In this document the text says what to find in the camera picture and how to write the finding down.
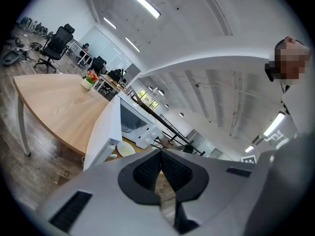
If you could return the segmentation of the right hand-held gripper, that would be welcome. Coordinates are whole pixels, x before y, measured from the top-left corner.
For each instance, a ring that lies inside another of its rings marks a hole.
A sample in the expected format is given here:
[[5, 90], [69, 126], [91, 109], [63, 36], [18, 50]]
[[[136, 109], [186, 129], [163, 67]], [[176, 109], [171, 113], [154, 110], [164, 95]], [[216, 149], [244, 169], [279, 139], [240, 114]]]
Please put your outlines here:
[[258, 134], [250, 146], [245, 150], [245, 156], [242, 156], [240, 161], [255, 164], [263, 152], [278, 150], [289, 140], [296, 138], [296, 136], [297, 130], [288, 132], [282, 132], [281, 130], [278, 130], [268, 137], [264, 136], [263, 134]]

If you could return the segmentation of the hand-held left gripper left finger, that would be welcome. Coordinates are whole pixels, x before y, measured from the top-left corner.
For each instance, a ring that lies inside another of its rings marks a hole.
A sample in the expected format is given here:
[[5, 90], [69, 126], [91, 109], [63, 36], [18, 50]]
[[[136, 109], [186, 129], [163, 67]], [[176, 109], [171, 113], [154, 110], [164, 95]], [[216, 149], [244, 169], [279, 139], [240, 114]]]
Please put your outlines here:
[[137, 204], [159, 205], [160, 197], [155, 193], [155, 187], [160, 171], [160, 154], [149, 153], [121, 169], [118, 175], [119, 187]]

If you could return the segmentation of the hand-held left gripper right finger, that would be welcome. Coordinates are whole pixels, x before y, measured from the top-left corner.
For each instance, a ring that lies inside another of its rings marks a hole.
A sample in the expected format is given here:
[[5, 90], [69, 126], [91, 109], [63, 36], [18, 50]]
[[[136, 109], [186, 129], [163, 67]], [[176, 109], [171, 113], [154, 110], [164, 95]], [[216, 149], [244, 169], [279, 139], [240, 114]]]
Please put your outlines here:
[[176, 196], [174, 229], [180, 234], [188, 233], [199, 224], [187, 218], [183, 203], [200, 197], [208, 185], [209, 175], [203, 167], [168, 150], [161, 151], [161, 170]]

